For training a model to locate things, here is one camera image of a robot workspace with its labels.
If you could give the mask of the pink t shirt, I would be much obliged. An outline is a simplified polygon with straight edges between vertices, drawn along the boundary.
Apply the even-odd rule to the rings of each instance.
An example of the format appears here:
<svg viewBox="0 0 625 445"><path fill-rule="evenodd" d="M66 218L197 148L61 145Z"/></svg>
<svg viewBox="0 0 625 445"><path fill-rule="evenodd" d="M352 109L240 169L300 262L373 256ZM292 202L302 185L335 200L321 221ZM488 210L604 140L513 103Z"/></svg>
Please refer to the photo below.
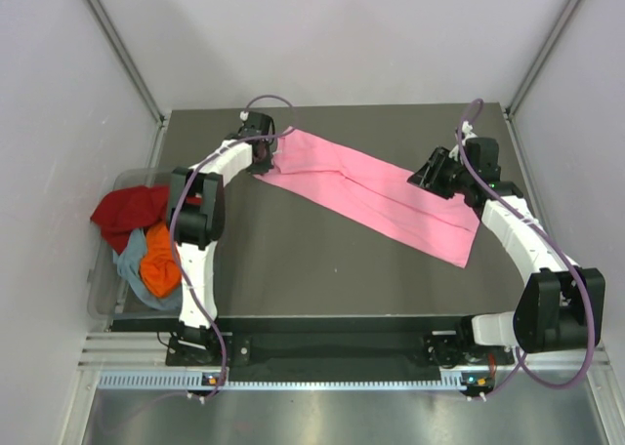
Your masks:
<svg viewBox="0 0 625 445"><path fill-rule="evenodd" d="M278 141L272 163L258 180L446 263L467 265L479 218L461 195L441 198L409 183L408 170L301 130Z"/></svg>

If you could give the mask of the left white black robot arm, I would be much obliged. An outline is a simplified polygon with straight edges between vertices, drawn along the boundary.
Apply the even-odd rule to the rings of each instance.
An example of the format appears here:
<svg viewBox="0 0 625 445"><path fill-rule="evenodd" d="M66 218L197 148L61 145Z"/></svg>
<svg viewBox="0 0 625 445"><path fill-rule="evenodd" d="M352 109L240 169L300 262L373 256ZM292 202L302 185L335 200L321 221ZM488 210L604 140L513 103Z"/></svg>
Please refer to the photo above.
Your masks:
<svg viewBox="0 0 625 445"><path fill-rule="evenodd" d="M214 296L215 255L226 227L226 187L241 172L268 172L276 138L232 135L200 162L172 172L167 225L183 297L175 335L200 363L227 363Z"/></svg>

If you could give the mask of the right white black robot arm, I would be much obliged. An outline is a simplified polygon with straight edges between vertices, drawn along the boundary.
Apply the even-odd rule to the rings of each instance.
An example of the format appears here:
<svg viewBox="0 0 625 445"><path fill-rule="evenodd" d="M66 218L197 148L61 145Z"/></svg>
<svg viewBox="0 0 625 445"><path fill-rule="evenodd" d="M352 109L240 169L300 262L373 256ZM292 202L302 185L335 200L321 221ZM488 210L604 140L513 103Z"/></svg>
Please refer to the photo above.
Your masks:
<svg viewBox="0 0 625 445"><path fill-rule="evenodd" d="M524 289L513 311L466 316L455 347L476 363L493 346L541 353L595 347L601 339L605 280L595 268L561 258L525 201L501 178L499 146L467 142L462 153L438 147L409 183L444 199L462 197L515 264Z"/></svg>

